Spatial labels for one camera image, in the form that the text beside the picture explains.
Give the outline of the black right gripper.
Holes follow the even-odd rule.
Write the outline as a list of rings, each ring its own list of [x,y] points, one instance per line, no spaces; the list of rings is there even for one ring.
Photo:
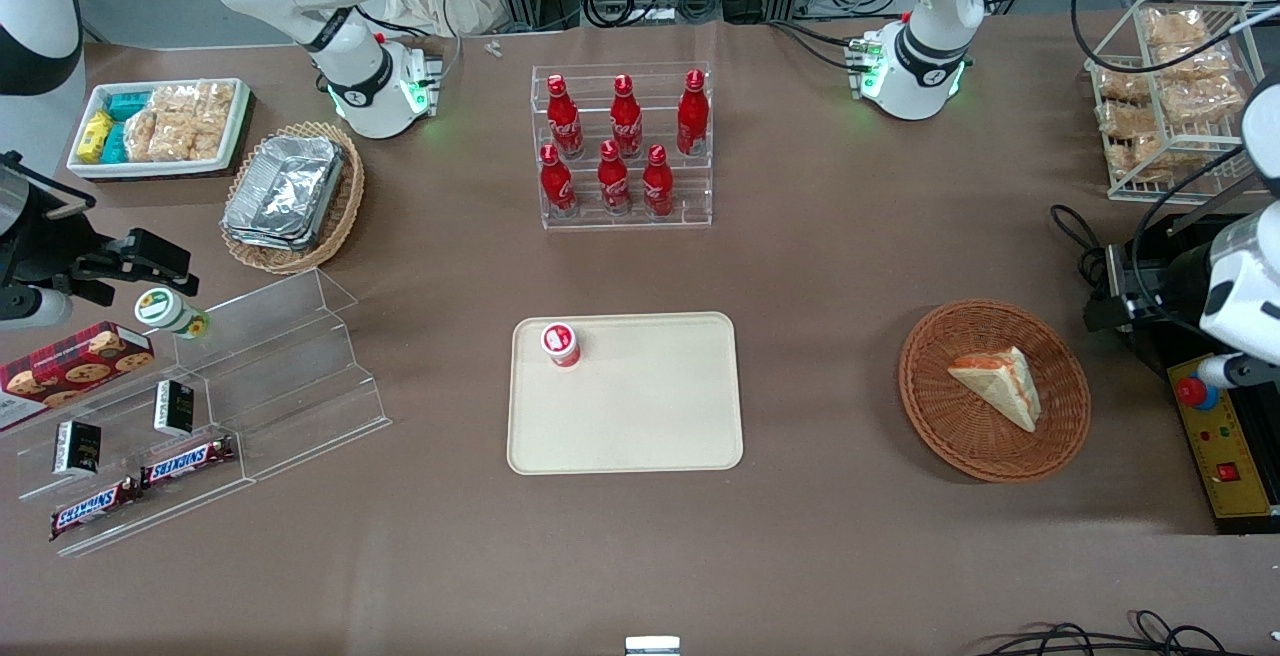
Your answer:
[[[99,247],[87,218],[96,201],[87,193],[31,170],[19,154],[4,154],[3,286],[38,284],[67,273],[69,293],[87,302],[114,302],[108,281],[147,282],[193,297],[200,278],[189,273],[189,252],[147,229],[113,240],[120,263],[77,259]]]

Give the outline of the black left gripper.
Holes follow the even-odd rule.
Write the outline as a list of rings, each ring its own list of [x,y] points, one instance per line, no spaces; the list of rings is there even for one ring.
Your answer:
[[[1201,340],[1199,325],[1210,291],[1210,250],[1219,234],[1216,220],[1199,220],[1171,233],[1171,220],[1155,220],[1130,240],[1137,258],[1120,243],[1105,247],[1106,299],[1085,304],[1091,333],[1176,329]]]

